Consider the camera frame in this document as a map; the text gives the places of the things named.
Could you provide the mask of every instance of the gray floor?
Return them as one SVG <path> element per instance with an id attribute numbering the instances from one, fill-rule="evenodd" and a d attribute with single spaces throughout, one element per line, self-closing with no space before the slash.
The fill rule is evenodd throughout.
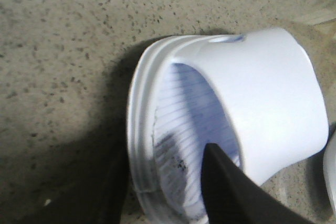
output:
<path id="1" fill-rule="evenodd" d="M 336 121 L 336 0 L 0 0 L 0 215 L 13 223 L 87 176 L 121 133 L 146 41 L 281 26 L 308 51 Z M 321 154 L 264 189 L 336 223 Z M 122 223 L 146 222 L 130 191 Z"/>

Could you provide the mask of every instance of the plastic container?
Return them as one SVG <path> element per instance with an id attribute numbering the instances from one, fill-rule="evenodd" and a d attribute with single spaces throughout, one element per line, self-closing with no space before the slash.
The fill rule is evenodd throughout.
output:
<path id="1" fill-rule="evenodd" d="M 207 223 L 206 143 L 261 185 L 328 137 L 311 62 L 281 28 L 157 41 L 136 68 L 127 120 L 134 189 L 152 223 Z"/>

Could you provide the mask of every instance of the black plastic piece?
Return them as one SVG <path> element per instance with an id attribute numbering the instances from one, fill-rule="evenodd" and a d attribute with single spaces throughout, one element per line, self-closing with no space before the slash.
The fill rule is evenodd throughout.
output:
<path id="1" fill-rule="evenodd" d="M 312 224 L 254 184 L 217 144 L 205 147 L 201 184 L 210 224 Z"/>

